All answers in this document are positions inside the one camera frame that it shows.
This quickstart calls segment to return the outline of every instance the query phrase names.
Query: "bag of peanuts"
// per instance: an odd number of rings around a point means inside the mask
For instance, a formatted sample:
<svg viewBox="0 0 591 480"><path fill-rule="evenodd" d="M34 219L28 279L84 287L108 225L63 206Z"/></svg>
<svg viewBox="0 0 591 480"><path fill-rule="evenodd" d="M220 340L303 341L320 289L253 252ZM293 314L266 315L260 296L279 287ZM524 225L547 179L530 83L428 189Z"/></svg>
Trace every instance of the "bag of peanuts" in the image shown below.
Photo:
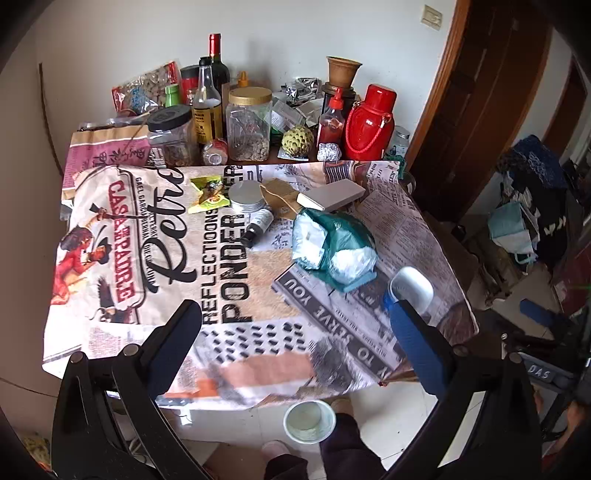
<svg viewBox="0 0 591 480"><path fill-rule="evenodd" d="M145 72L111 89L117 113L128 111L141 115L155 106L164 106L165 89L178 83L177 65L171 61L157 69Z"/></svg>

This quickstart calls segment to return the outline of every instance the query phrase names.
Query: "glass jar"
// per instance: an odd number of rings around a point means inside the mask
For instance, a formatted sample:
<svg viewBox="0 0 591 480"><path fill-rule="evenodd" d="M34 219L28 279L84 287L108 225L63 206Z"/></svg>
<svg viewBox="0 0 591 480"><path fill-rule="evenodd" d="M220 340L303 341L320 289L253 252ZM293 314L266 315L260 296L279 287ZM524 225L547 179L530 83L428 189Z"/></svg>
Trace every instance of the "glass jar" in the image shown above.
<svg viewBox="0 0 591 480"><path fill-rule="evenodd" d="M271 91L241 87L228 96L226 127L228 153L235 161L265 161L271 136Z"/></svg>
<svg viewBox="0 0 591 480"><path fill-rule="evenodd" d="M396 125L394 127L394 134L390 142L389 155L394 157L394 160L403 160L410 144L408 139L410 132L403 127Z"/></svg>
<svg viewBox="0 0 591 480"><path fill-rule="evenodd" d="M199 147L195 137L193 113L188 105L174 105L148 117L148 141L159 149L167 167L197 164Z"/></svg>

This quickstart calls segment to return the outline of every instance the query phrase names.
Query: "dark trousers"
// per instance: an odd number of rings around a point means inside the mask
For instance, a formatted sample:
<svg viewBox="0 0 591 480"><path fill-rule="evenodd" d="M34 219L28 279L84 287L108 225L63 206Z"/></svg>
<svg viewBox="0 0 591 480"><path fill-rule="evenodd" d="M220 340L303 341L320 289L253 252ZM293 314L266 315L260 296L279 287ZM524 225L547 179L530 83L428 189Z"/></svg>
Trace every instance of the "dark trousers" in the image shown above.
<svg viewBox="0 0 591 480"><path fill-rule="evenodd" d="M323 442L320 454L326 480L378 480L386 470L379 457L363 443L353 417L337 413L336 427ZM265 480L307 480L308 460L281 455L267 464Z"/></svg>

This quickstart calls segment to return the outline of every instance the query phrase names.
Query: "label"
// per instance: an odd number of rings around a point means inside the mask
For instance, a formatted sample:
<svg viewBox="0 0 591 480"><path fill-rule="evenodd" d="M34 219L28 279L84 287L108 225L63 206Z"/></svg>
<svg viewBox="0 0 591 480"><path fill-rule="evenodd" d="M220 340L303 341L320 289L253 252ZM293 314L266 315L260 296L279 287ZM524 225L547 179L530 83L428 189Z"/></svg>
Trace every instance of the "label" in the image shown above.
<svg viewBox="0 0 591 480"><path fill-rule="evenodd" d="M406 157L408 147L404 145L394 145L396 147L396 155L400 155L402 158Z"/></svg>
<svg viewBox="0 0 591 480"><path fill-rule="evenodd" d="M148 153L147 167L166 168L164 161L164 150L161 147L151 147Z"/></svg>
<svg viewBox="0 0 591 480"><path fill-rule="evenodd" d="M273 219L273 214L266 208L263 208L251 216L251 223L258 226L263 232L266 232L270 224L273 223Z"/></svg>
<svg viewBox="0 0 591 480"><path fill-rule="evenodd" d="M193 108L197 142L205 145L214 138L223 138L222 105L211 108Z"/></svg>

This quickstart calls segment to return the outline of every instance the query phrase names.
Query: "red strap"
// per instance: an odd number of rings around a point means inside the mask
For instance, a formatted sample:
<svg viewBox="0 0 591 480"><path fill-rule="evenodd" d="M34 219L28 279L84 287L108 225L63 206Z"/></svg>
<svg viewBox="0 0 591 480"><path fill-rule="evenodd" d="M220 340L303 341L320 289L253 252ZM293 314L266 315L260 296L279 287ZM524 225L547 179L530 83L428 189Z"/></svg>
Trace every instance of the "red strap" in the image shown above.
<svg viewBox="0 0 591 480"><path fill-rule="evenodd" d="M374 143L376 143L380 133L382 132L382 128L384 128L384 126L392 119L392 115L390 113L382 114L382 123L380 124L378 131L375 133L371 142L369 142L368 146L365 147L364 149L355 150L351 146L351 142L349 141L349 125L352 123L352 115L354 115L356 108L357 108L357 106L354 105L353 108L351 109L351 112L349 113L349 119L347 121L347 125L345 126L345 141L347 142L347 147L349 148L349 150L351 150L351 152L353 152L356 155L361 155L361 154L367 152L371 147L374 146Z"/></svg>

